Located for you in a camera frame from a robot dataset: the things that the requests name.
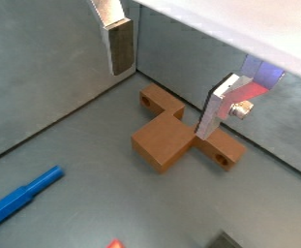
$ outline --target black object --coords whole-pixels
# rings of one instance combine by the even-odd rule
[[[228,236],[225,232],[221,232],[215,241],[209,244],[208,248],[241,248],[236,241]]]

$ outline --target block hole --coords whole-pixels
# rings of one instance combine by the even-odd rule
[[[151,106],[151,101],[147,97],[143,97],[143,103],[145,104],[147,107]]]
[[[216,155],[216,161],[224,167],[228,165],[227,158],[223,155],[220,155],[220,154]]]

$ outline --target brown wooden block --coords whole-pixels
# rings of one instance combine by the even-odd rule
[[[132,136],[132,145],[159,173],[164,173],[192,146],[193,129],[164,112]]]
[[[245,152],[245,147],[219,128],[207,140],[195,136],[193,146],[225,171],[235,166]]]
[[[220,129],[207,140],[193,133],[183,118],[185,105],[156,84],[151,84],[140,93],[141,105],[157,117],[132,136],[132,147],[159,173],[164,173],[195,146],[220,167],[228,171],[245,147]]]
[[[179,119],[184,116],[185,105],[153,83],[140,92],[140,103],[156,115],[169,111]]]

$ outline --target red object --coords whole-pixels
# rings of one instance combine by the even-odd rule
[[[108,245],[108,248],[124,248],[124,245],[119,239],[115,239],[112,243]]]

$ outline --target gray floor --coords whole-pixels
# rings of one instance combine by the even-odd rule
[[[151,120],[149,81],[132,76],[0,159],[0,198],[55,164],[65,177],[3,225],[0,248],[204,247],[224,230],[243,247],[301,247],[301,176],[247,144],[231,172],[192,150],[157,175],[131,148]],[[187,109],[187,122],[199,113]]]

